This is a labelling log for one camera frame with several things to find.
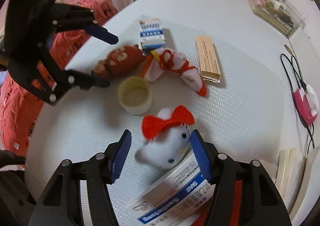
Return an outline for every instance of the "tape roll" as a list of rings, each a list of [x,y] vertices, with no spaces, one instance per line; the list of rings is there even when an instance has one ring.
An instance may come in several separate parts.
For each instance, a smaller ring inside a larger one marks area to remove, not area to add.
[[[118,102],[129,114],[147,112],[152,104],[148,83],[140,77],[125,79],[118,87]]]

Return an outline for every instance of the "anti-slip mat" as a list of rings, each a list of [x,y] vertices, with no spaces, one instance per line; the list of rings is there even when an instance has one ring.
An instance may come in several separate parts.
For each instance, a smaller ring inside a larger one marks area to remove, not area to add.
[[[161,24],[167,46],[185,53],[189,62],[198,67],[195,36],[205,35],[205,32],[166,20],[161,20]],[[139,21],[130,24],[119,35],[119,40],[116,46],[107,45],[99,57],[82,63],[87,66],[82,71],[92,69],[115,47],[137,43]],[[161,108],[184,105],[195,116],[193,128],[200,131],[205,141],[214,143],[220,152],[244,162],[252,159],[274,162],[284,105],[284,87],[279,77],[227,42],[214,37],[212,41],[220,64],[221,82],[206,82],[207,98],[198,96],[178,74],[166,72],[150,84],[153,103],[146,114],[156,115]],[[109,143],[118,141],[123,131],[129,129],[132,146],[127,161],[120,179],[108,189],[119,225],[135,226],[141,222],[124,209],[125,204],[164,171],[138,164],[134,159],[135,152],[144,143],[140,128],[143,117],[128,114],[118,104],[116,93],[121,80],[111,81],[111,86],[105,89],[73,89],[55,107],[44,106],[30,140],[26,180],[37,199],[63,159],[88,160],[103,152]],[[85,196],[82,187],[82,197],[85,199]],[[87,201],[83,201],[82,209],[86,225],[90,225]]]

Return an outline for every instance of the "red ribbon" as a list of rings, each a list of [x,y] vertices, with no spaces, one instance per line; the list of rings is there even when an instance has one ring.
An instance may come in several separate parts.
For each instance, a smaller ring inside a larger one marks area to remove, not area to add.
[[[182,124],[193,125],[194,122],[192,113],[184,106],[178,106],[168,120],[145,116],[142,120],[142,133],[148,141],[152,141],[159,133],[170,127],[177,127]]]

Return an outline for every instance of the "yellow strip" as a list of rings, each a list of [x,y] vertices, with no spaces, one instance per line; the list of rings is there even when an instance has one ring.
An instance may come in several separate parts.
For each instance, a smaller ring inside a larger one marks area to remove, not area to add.
[[[157,62],[160,62],[160,56],[159,56],[159,54],[156,52],[156,50],[154,49],[154,50],[152,50],[152,51],[150,51],[151,52],[151,54],[153,55],[153,57],[156,59],[156,61]]]

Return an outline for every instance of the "white plush toy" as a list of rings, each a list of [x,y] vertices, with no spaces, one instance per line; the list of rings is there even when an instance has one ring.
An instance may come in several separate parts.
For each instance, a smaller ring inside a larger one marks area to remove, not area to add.
[[[174,167],[190,145],[188,126],[194,122],[193,115],[184,106],[161,109],[157,117],[145,116],[142,133],[149,142],[136,152],[136,160],[163,169]]]

